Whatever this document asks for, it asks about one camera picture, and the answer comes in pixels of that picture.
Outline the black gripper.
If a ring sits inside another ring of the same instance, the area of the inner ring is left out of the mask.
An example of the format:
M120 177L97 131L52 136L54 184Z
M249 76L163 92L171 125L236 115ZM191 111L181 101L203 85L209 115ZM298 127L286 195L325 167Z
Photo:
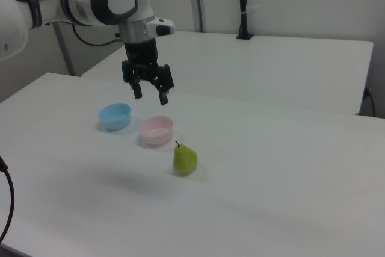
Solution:
M135 99L142 98L140 81L154 85L162 106L168 104L169 89L174 87L170 66L158 65L156 40L142 43L125 43L127 60L122 62L123 80L134 92Z

